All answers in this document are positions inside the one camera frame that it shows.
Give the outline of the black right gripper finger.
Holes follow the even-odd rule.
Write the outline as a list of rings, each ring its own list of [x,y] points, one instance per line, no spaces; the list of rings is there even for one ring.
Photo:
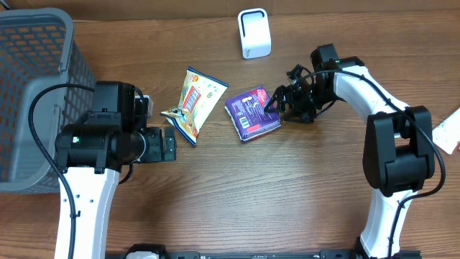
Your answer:
[[[296,83],[308,83],[305,79],[302,79],[303,71],[305,71],[308,75],[311,74],[311,71],[301,64],[297,64],[291,71],[286,72],[286,75],[292,85]]]
[[[276,88],[271,99],[266,103],[264,112],[266,113],[280,113],[285,112],[286,94],[288,92],[287,86],[279,86]]]

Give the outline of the red purple pad package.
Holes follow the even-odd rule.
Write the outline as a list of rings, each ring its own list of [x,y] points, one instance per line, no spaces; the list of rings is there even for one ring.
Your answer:
[[[264,111],[269,100],[266,89],[258,86],[225,101],[224,108],[242,142],[248,142],[281,127],[278,114]]]

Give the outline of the yellow snack chip bag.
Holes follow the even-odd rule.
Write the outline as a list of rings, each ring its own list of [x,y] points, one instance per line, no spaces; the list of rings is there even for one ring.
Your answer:
[[[160,113],[193,146],[228,83],[188,67],[178,105]]]

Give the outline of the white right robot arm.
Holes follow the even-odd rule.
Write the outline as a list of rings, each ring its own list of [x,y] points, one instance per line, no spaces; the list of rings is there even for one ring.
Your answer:
[[[431,113],[396,99],[358,57],[340,58],[332,44],[317,47],[310,60],[313,70],[296,65],[287,72],[292,83],[278,87],[264,110],[311,123],[336,101],[349,104],[366,124],[362,166],[372,187],[367,223],[350,256],[420,258],[400,248],[400,234],[410,203],[434,174]]]

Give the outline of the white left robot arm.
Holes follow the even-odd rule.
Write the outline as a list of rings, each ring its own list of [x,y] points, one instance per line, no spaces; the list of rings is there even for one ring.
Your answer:
[[[56,138],[63,171],[55,258],[104,258],[112,199],[121,169],[176,159],[175,130],[68,124]]]

